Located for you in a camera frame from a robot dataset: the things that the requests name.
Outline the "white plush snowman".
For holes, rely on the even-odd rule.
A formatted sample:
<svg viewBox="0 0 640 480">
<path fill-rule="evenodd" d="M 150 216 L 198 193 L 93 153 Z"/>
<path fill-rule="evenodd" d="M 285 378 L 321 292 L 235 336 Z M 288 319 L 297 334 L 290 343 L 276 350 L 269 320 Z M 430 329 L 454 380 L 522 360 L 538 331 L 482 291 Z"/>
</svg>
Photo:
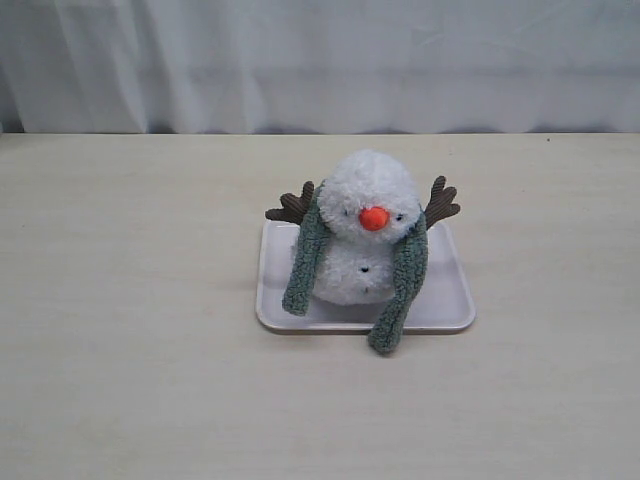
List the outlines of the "white plush snowman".
<svg viewBox="0 0 640 480">
<path fill-rule="evenodd" d="M 302 315 L 314 298 L 346 306 L 410 301 L 425 276 L 427 232 L 460 212 L 456 196 L 439 176 L 423 204 L 407 168 L 374 150 L 350 154 L 300 194 L 282 194 L 265 217 L 299 228 L 284 309 Z"/>
</svg>

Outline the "green knitted scarf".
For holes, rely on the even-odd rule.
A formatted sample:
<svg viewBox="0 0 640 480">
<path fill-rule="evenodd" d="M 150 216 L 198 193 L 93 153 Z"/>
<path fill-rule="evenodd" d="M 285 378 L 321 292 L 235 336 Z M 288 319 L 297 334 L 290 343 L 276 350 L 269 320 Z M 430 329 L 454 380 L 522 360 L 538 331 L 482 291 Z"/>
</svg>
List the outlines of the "green knitted scarf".
<svg viewBox="0 0 640 480">
<path fill-rule="evenodd" d="M 385 355 L 398 345 L 426 277 L 427 218 L 418 201 L 399 192 L 384 202 L 373 195 L 306 183 L 301 196 L 282 195 L 281 209 L 266 215 L 299 225 L 283 309 L 303 316 L 313 298 L 343 306 L 381 303 L 368 343 Z"/>
</svg>

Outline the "white square tray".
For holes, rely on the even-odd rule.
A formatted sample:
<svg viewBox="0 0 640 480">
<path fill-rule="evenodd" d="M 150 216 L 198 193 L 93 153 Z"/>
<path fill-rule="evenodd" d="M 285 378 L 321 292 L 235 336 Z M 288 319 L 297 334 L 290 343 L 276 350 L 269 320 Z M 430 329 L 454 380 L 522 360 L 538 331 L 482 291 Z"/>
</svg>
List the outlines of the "white square tray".
<svg viewBox="0 0 640 480">
<path fill-rule="evenodd" d="M 263 224 L 256 291 L 258 321 L 277 334 L 362 335 L 381 313 L 381 304 L 340 306 L 316 298 L 308 313 L 294 316 L 281 306 L 292 269 L 294 224 L 267 220 Z M 476 318 L 476 307 L 449 225 L 436 223 L 428 231 L 429 259 L 423 287 L 404 324 L 404 333 L 455 334 Z"/>
</svg>

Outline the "white backdrop curtain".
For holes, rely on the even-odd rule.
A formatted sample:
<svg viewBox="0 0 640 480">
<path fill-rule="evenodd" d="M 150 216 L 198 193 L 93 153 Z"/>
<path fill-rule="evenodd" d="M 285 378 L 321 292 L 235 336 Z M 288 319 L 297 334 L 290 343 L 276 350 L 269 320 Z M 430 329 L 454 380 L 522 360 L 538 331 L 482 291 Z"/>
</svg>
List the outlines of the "white backdrop curtain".
<svg viewBox="0 0 640 480">
<path fill-rule="evenodd" d="M 635 1 L 5 1 L 13 133 L 635 132 Z"/>
</svg>

